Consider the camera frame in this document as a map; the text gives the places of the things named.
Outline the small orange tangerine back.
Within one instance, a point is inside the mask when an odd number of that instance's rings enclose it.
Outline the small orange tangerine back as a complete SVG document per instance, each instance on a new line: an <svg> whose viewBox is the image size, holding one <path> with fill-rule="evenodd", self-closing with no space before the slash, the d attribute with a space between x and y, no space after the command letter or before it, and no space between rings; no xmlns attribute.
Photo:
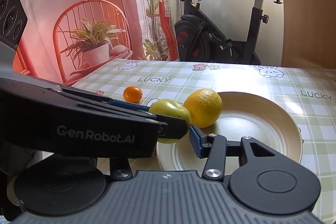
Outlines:
<svg viewBox="0 0 336 224"><path fill-rule="evenodd" d="M142 99L142 90L136 86L129 86L123 91L126 102L137 103Z"/></svg>

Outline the black exercise bike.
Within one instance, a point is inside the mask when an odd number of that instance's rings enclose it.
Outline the black exercise bike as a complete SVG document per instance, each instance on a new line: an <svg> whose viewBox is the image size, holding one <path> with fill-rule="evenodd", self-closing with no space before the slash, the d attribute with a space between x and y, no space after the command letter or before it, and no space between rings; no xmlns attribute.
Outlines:
<svg viewBox="0 0 336 224"><path fill-rule="evenodd" d="M201 0L180 0L183 14L174 25L180 61L260 65L255 52L260 25L267 24L269 16L263 12L264 0L255 0L252 7L247 39L234 41L201 11ZM283 0L272 0L281 4Z"/></svg>

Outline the green apple front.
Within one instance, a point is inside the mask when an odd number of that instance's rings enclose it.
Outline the green apple front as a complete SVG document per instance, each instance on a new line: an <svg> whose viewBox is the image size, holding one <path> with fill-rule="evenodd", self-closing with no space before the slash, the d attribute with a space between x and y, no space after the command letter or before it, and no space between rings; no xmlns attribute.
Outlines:
<svg viewBox="0 0 336 224"><path fill-rule="evenodd" d="M185 135L188 133L189 127L191 125L191 116L187 108L178 102L170 99L158 100L150 106L149 112L153 114L161 114L184 119L187 122L188 128L182 137L185 137Z"/></svg>

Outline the green plaid bunny tablecloth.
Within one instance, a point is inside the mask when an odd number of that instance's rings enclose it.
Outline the green plaid bunny tablecloth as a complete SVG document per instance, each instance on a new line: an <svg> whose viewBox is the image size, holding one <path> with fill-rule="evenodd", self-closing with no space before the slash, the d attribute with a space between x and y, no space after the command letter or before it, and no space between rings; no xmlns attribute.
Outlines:
<svg viewBox="0 0 336 224"><path fill-rule="evenodd" d="M129 86L142 90L141 104L146 106L159 99L183 103L204 88L276 103L299 129L301 164L320 179L314 213L325 223L335 222L335 70L116 59L75 84L117 100Z"/></svg>

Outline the wooden board panel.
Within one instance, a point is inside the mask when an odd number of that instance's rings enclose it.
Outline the wooden board panel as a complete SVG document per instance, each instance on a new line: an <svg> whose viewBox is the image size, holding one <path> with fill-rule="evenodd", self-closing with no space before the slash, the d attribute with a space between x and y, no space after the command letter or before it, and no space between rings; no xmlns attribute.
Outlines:
<svg viewBox="0 0 336 224"><path fill-rule="evenodd" d="M284 0L281 65L335 68L335 0Z"/></svg>

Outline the pink printed backdrop cloth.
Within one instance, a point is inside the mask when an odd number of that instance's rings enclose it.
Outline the pink printed backdrop cloth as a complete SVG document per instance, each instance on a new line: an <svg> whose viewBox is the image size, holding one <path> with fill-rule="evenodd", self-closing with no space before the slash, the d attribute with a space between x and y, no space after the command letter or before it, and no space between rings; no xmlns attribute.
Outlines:
<svg viewBox="0 0 336 224"><path fill-rule="evenodd" d="M12 63L21 74L72 85L106 61L178 57L169 0L21 0L28 17ZM108 22L119 33L82 54L69 51L84 23Z"/></svg>

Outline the beige round plate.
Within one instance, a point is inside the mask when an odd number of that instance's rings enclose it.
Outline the beige round plate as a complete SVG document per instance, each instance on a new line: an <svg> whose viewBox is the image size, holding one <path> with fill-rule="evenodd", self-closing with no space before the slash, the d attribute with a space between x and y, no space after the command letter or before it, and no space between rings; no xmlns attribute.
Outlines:
<svg viewBox="0 0 336 224"><path fill-rule="evenodd" d="M302 138L291 116L276 103L249 93L221 92L223 107L219 119L202 132L239 141L250 136L295 162L302 158ZM157 144L157 159L163 170L202 172L206 159L199 159L186 135L174 144Z"/></svg>

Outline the large yellow lemon front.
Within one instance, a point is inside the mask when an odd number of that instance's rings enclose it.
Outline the large yellow lemon front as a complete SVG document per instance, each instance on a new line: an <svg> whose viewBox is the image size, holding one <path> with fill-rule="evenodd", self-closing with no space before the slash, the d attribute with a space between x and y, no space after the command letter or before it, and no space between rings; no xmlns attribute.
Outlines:
<svg viewBox="0 0 336 224"><path fill-rule="evenodd" d="M199 128L207 128L219 118L223 102L220 95L214 90L199 89L186 98L183 106L190 113L191 124Z"/></svg>

